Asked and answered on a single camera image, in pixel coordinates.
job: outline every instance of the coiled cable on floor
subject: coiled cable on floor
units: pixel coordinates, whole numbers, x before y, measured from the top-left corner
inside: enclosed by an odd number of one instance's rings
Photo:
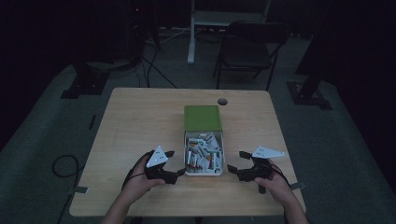
[[[55,169],[56,164],[57,164],[60,160],[62,160],[62,159],[64,159],[64,158],[71,158],[71,159],[73,159],[73,161],[75,162],[75,165],[76,165],[76,169],[75,169],[74,173],[72,173],[72,174],[67,174],[67,175],[63,175],[63,174],[60,174],[60,173],[58,173],[58,172],[56,171],[56,169]],[[52,163],[52,173],[55,174],[56,176],[60,177],[60,178],[67,178],[67,177],[70,177],[70,176],[74,176],[74,177],[75,177],[75,180],[74,180],[73,189],[75,189],[75,188],[77,187],[77,185],[78,185],[79,172],[80,172],[82,169],[84,169],[84,167],[85,167],[85,165],[82,165],[81,167],[79,167],[78,159],[77,159],[75,156],[73,156],[73,155],[63,155],[63,156],[61,156],[61,157],[58,157],[58,158]],[[68,198],[67,198],[67,200],[66,200],[66,203],[64,204],[64,207],[63,207],[63,209],[62,209],[62,212],[61,212],[61,214],[60,214],[59,217],[58,217],[58,221],[56,222],[57,224],[61,223],[62,217],[64,216],[64,211],[66,210],[67,205],[69,205],[70,200],[72,199],[72,196],[73,196],[73,193],[70,193],[69,196],[68,196]]]

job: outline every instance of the light wood surface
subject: light wood surface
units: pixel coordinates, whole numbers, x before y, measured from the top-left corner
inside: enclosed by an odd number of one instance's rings
[[[219,107],[224,137],[225,163],[250,168],[252,161],[238,152],[253,152],[257,146],[285,151],[273,161],[289,182],[296,176],[280,130],[270,95],[266,91],[218,91],[117,88],[112,92],[106,112],[93,142],[80,187],[70,206],[73,216],[104,216],[120,193],[121,184],[136,161],[156,146],[174,150],[175,156],[164,166],[175,172],[184,167],[184,105]],[[299,190],[297,198],[304,206]],[[220,177],[180,176],[175,185],[159,186],[134,203],[128,215],[141,217],[270,216],[283,209],[270,193],[259,194],[254,182],[240,182],[227,171]]]

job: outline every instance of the black stand base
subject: black stand base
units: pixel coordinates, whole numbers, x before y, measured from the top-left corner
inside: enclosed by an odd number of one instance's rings
[[[80,95],[100,95],[106,85],[109,73],[98,71],[85,63],[75,63],[77,75],[69,90],[61,99],[77,99]]]
[[[323,99],[318,89],[310,89],[306,91],[306,82],[286,82],[288,89],[296,105],[318,105],[322,110],[332,110],[329,101]]]

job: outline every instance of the green box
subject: green box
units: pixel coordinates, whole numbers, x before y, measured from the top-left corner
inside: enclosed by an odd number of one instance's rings
[[[184,130],[186,175],[221,175],[224,148],[219,106],[185,105]]]

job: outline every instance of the chair seat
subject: chair seat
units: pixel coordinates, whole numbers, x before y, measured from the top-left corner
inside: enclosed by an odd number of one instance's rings
[[[264,44],[248,42],[243,38],[230,38],[222,48],[224,65],[230,68],[268,69],[271,59]]]

